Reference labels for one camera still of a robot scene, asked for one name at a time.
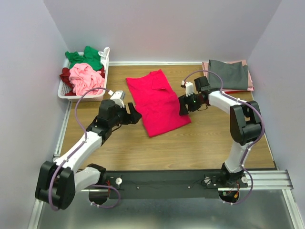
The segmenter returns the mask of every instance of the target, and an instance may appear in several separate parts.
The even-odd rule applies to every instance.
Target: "pink t-shirt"
[[[73,92],[80,96],[94,87],[104,87],[105,79],[101,71],[94,71],[87,63],[77,63],[70,69],[69,80],[73,84]],[[103,89],[94,90],[88,95],[101,94]]]
[[[128,88],[142,114],[143,125],[149,137],[160,135],[189,124],[190,118],[179,115],[180,105],[162,70],[147,76],[126,78]]]

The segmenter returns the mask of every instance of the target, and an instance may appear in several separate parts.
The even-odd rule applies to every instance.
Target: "wooden table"
[[[171,87],[178,96],[184,94],[180,87],[182,79],[189,73],[200,70],[200,65],[166,66],[111,66],[109,67],[107,88],[126,92],[125,104],[133,102],[125,78],[139,78],[151,71],[162,69]],[[197,73],[190,78],[202,76]],[[251,93],[234,94],[251,101]],[[100,102],[84,102],[78,109],[78,116],[84,126],[88,126],[98,113]],[[82,136],[82,130],[74,117],[75,103],[72,105],[62,151],[67,152]],[[192,123],[163,135],[149,138],[142,121],[136,125],[122,126],[115,131],[105,144],[86,160],[83,167],[95,163],[107,170],[150,170],[150,169],[210,169],[220,168],[227,159],[232,138],[230,136],[229,115],[217,107],[191,113]],[[245,164],[248,168],[274,168],[266,139],[255,145]]]

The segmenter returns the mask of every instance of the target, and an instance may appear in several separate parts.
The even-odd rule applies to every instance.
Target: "white wall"
[[[110,61],[247,59],[281,0],[44,0],[71,51]]]
[[[67,47],[41,0],[1,1],[0,21],[0,228],[23,229],[65,112],[57,89]]]
[[[283,0],[254,48],[249,68],[254,97],[280,169],[288,169],[305,216],[305,1]]]

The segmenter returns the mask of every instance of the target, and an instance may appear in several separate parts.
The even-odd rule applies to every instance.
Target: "stack of folded clothes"
[[[202,67],[204,70],[212,71],[221,77],[226,93],[254,91],[246,60],[227,63],[209,60],[209,62],[203,62]],[[211,87],[220,88],[221,83],[216,76],[207,72],[203,74],[208,78]]]

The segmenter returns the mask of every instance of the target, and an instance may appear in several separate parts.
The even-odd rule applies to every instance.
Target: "white laundry basket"
[[[83,52],[79,52],[78,53],[80,56],[83,56],[84,53]],[[106,66],[104,66],[105,69],[105,82],[104,82],[104,87],[106,88],[107,86],[107,78],[108,78],[108,67],[109,67],[109,53],[108,55],[106,55],[106,57],[102,57],[101,59],[106,59]],[[63,67],[64,68],[68,68],[70,65],[69,60],[66,58],[64,63],[63,63]],[[61,99],[68,99],[72,102],[77,102],[81,96],[65,96],[66,93],[68,93],[69,91],[71,91],[71,88],[68,87],[62,80],[59,84],[59,88],[58,88],[58,92],[57,95],[58,97],[60,97]],[[104,98],[104,94],[105,94],[105,90],[103,90],[103,92],[101,94],[97,94],[97,95],[86,95],[81,102],[90,102],[90,101],[101,101]]]

